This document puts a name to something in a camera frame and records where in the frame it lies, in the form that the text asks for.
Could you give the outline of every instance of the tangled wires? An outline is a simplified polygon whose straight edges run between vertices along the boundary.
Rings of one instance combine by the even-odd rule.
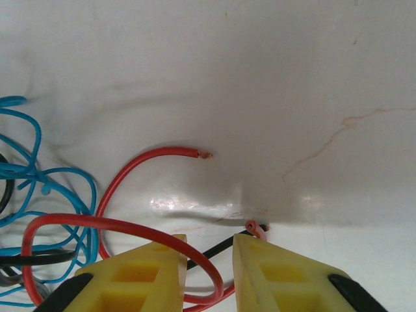
[[[16,141],[8,138],[0,133],[0,140],[2,140],[9,148],[14,150],[25,160],[25,164],[14,164],[7,161],[3,154],[0,154],[0,179],[6,181],[6,187],[3,197],[0,201],[0,228],[9,226],[16,220],[25,218],[27,216],[42,216],[46,213],[41,211],[28,210],[28,205],[31,202],[35,188],[40,185],[43,195],[48,195],[51,191],[57,191],[61,193],[74,208],[75,213],[78,215],[93,215],[96,209],[96,186],[92,177],[78,169],[59,167],[51,168],[47,170],[39,170],[36,166],[36,160],[38,151],[42,140],[42,131],[38,122],[27,114],[18,112],[11,109],[11,107],[23,105],[27,100],[22,96],[9,96],[0,98],[0,114],[12,116],[29,122],[34,128],[34,144],[30,152],[18,144]],[[78,197],[76,193],[70,190],[68,187],[57,183],[52,177],[52,174],[68,173],[76,174],[83,177],[91,188],[91,201],[89,206]],[[19,181],[20,184],[16,187],[17,190],[27,189],[26,197],[17,211],[11,212],[5,215],[5,208],[10,203],[12,193],[14,191],[15,181]],[[43,287],[43,284],[47,283],[60,283],[64,281],[75,265],[83,267],[94,263],[98,256],[98,232],[96,229],[84,228],[82,231],[79,227],[70,227],[62,225],[62,227],[68,232],[68,237],[61,242],[54,244],[39,244],[33,247],[34,255],[30,257],[20,256],[21,247],[7,247],[0,248],[0,268],[7,275],[1,275],[0,280],[4,283],[0,286],[13,286],[19,285],[11,290],[0,293],[0,297],[4,297],[8,294],[15,293],[23,289],[23,282],[21,275],[16,273],[12,268],[19,270],[21,266],[25,265],[46,265],[51,263],[59,263],[63,261],[71,261],[66,272],[57,279],[36,279],[38,290],[47,295],[47,289]],[[75,250],[64,250],[63,247],[76,241]],[[80,256],[84,256],[85,260],[81,261]],[[0,304],[8,306],[21,306],[31,307],[32,304],[22,304],[19,302],[7,302],[0,301]]]

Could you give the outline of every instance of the wire end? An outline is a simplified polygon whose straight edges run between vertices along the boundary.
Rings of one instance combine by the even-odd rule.
[[[266,233],[263,228],[254,220],[249,220],[246,222],[246,230],[250,232],[250,234],[256,236],[258,239],[263,241],[267,241]]]
[[[202,159],[210,159],[213,158],[214,155],[208,151],[198,151],[198,157]]]

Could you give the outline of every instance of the white surface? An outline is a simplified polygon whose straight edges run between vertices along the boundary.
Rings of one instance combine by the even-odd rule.
[[[107,216],[186,233],[200,250],[255,217],[271,242],[347,271],[389,311],[414,310],[413,0],[2,1],[0,12],[0,96],[32,99],[45,167],[80,166],[103,188],[153,146],[215,153],[146,163]],[[0,121],[30,142],[29,127]],[[141,243],[107,238],[114,252]],[[214,261],[230,278],[230,254]],[[209,286],[197,271],[188,284]],[[235,311],[234,298],[210,311]]]

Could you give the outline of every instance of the stain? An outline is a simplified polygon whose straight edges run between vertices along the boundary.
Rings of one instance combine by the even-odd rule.
[[[356,45],[357,44],[357,41],[358,41],[358,39],[359,39],[359,37],[361,37],[361,35],[363,34],[363,32],[362,31],[360,31],[359,32],[359,34],[358,34],[358,36],[356,37],[356,39],[354,40],[354,45]]]
[[[415,111],[416,111],[416,107],[410,107],[408,109],[400,108],[400,107],[393,108],[393,109],[375,109],[372,112],[370,112],[368,114],[364,114],[362,116],[352,116],[352,117],[344,118],[342,123],[341,123],[342,128],[340,128],[340,130],[335,132],[330,137],[330,139],[320,149],[318,149],[316,152],[314,152],[312,155],[309,155],[309,156],[307,156],[303,159],[300,159],[294,165],[292,165],[289,169],[287,169],[285,171],[285,173],[282,175],[281,180],[287,186],[289,186],[289,183],[287,182],[287,178],[293,172],[295,172],[297,169],[299,169],[299,167],[301,167],[301,165],[303,165],[307,161],[310,161],[311,159],[314,159],[314,158],[318,157],[319,155],[323,154],[335,142],[335,140],[339,137],[339,135],[341,135],[341,133],[356,128],[360,121],[362,121],[364,119],[367,119],[369,117],[373,117],[373,116],[378,115],[378,114],[387,114],[387,113],[390,113],[390,112],[415,112]]]

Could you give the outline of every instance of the insulated wire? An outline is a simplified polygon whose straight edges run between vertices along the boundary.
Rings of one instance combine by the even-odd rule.
[[[268,226],[261,224],[260,225],[261,228],[263,229],[263,231],[268,231]],[[251,233],[249,231],[247,231],[246,229],[244,231],[241,231],[240,233],[237,234],[245,234],[245,235],[251,235]],[[204,256],[206,256],[208,259],[220,254],[221,252],[227,250],[228,248],[230,248],[231,246],[233,246],[233,241],[234,241],[234,235],[231,237],[228,237],[227,239],[223,240],[222,242],[218,243],[217,245],[209,248],[206,252],[203,252],[202,254]],[[187,270],[190,270],[194,267],[198,266],[194,261],[192,260],[188,260],[188,264],[187,264]]]
[[[5,274],[7,274],[11,278],[10,280],[14,283],[14,284],[11,284],[10,286],[13,286],[15,284],[20,284],[20,286],[24,287],[23,277],[21,274],[18,274],[9,266],[3,267],[2,270],[4,271]],[[42,298],[46,299],[51,294],[51,292],[44,284],[42,284],[42,282],[39,279],[35,278],[34,280],[36,282],[36,288],[38,289],[40,295],[42,296]]]
[[[261,239],[263,241],[267,241],[266,233],[263,230],[263,226],[260,226],[257,224],[256,221],[249,220],[246,222],[246,230],[253,236],[256,236],[258,239]],[[235,293],[235,285],[232,283],[223,293],[221,299],[219,301],[210,304],[210,305],[194,305],[193,307],[188,307],[184,309],[186,312],[200,312],[205,311],[206,309],[209,309],[210,307],[216,305],[217,303],[221,302],[222,300],[225,300],[226,298],[230,297],[233,293]]]
[[[27,226],[25,233],[23,234],[23,242],[21,246],[22,255],[31,255],[32,243],[36,231],[38,228],[48,224],[67,224],[71,226],[84,226],[97,229],[107,229],[111,231],[117,231],[120,233],[130,234],[144,239],[149,239],[159,244],[163,244],[174,250],[177,250],[181,254],[195,261],[200,265],[209,275],[214,283],[215,290],[208,296],[194,296],[186,294],[187,302],[201,305],[209,305],[217,302],[221,299],[224,293],[224,282],[222,281],[220,273],[215,266],[192,246],[177,239],[169,234],[151,229],[150,227],[133,224],[130,222],[96,217],[96,216],[81,216],[76,214],[47,214],[40,216],[32,220]],[[24,266],[22,268],[23,281],[27,293],[31,297],[32,301],[39,306],[42,303],[42,297],[39,295],[33,280],[32,268],[30,266]]]
[[[9,164],[7,162],[0,162],[0,179],[6,180],[6,186],[10,185],[10,181],[14,183],[15,179],[22,179],[23,183],[17,186],[18,190],[22,190],[26,187],[29,187],[27,191],[27,195],[21,205],[21,207],[15,212],[11,213],[8,216],[4,216],[0,218],[0,228],[12,224],[14,221],[20,218],[25,218],[28,216],[42,216],[45,213],[40,211],[27,211],[27,206],[31,201],[33,196],[33,192],[35,187],[38,183],[42,184],[42,194],[48,195],[51,191],[58,191],[60,192],[68,201],[71,203],[72,207],[75,209],[75,212],[78,214],[86,214],[86,215],[93,215],[95,213],[96,208],[96,186],[92,177],[87,174],[86,172],[77,169],[77,168],[52,168],[44,171],[39,171],[36,168],[36,160],[38,151],[40,148],[40,143],[42,139],[42,131],[38,122],[22,113],[17,112],[12,109],[6,109],[5,107],[14,107],[18,105],[25,104],[27,100],[22,96],[11,96],[11,97],[2,97],[0,98],[0,114],[5,114],[9,116],[14,116],[29,122],[35,131],[35,140],[34,145],[31,152],[27,152],[22,146],[20,146],[16,141],[8,138],[7,136],[0,134],[0,140],[4,143],[9,145],[13,150],[19,153],[26,161],[25,165],[22,164]],[[87,207],[82,200],[79,199],[78,195],[73,193],[68,188],[59,185],[53,179],[50,178],[51,174],[55,173],[71,173],[77,174],[82,176],[86,179],[88,184],[91,188],[91,202],[89,207]],[[98,232],[95,229],[84,228],[80,235],[78,235],[79,227],[71,228],[70,226],[63,225],[63,228],[69,233],[69,237],[64,239],[61,242],[55,244],[41,244],[34,246],[33,250],[36,252],[44,252],[50,251],[57,248],[62,248],[67,245],[72,240],[77,241],[77,245],[75,247],[75,254],[76,257],[71,261],[67,271],[58,279],[50,279],[44,280],[42,283],[59,283],[64,281],[75,265],[79,265],[83,267],[85,265],[92,264],[96,261],[98,256]],[[82,251],[85,255],[85,262],[81,262],[78,260],[78,256],[80,251]],[[21,247],[8,247],[8,248],[0,248],[0,257],[1,256],[15,256],[20,254]],[[0,296],[8,295],[12,292],[7,291],[0,294]],[[27,304],[15,303],[15,302],[0,302],[1,304],[12,305],[12,306],[32,306]]]
[[[212,157],[212,154],[207,151],[200,151],[198,149],[193,148],[178,148],[178,147],[169,147],[169,148],[157,148],[145,153],[142,153],[136,156],[134,159],[129,161],[116,175],[116,177],[110,182],[109,187],[105,191],[103,197],[101,198],[100,203],[98,204],[96,216],[103,217],[105,209],[109,204],[112,195],[115,193],[118,186],[121,184],[123,179],[128,176],[128,174],[136,168],[138,165],[142,164],[143,162],[160,156],[167,156],[167,155],[178,155],[178,156],[186,156],[186,157],[194,157],[194,158],[202,158],[208,159]],[[262,239],[265,239],[265,232],[258,226],[255,222],[248,222],[246,224],[246,229],[253,234],[262,235]],[[99,233],[99,254],[103,259],[110,257],[108,251],[105,248],[105,245],[102,240],[101,233]],[[234,285],[229,287],[225,290],[224,295],[219,299],[219,301],[224,300],[228,296],[234,293]],[[184,296],[184,302],[194,303],[190,301],[188,295]],[[211,305],[195,305],[193,307],[186,308],[184,311],[186,312],[198,312],[207,309]]]
[[[70,261],[76,256],[74,250],[52,249],[34,252],[31,256],[9,255],[0,256],[0,267],[22,267],[25,265],[54,265]]]
[[[1,153],[0,153],[0,163],[8,163],[6,157],[4,157],[3,154],[1,154]],[[5,210],[7,204],[9,203],[10,199],[12,198],[13,189],[14,189],[14,180],[13,179],[7,179],[6,180],[5,191],[3,193],[3,197],[0,200],[0,214]]]

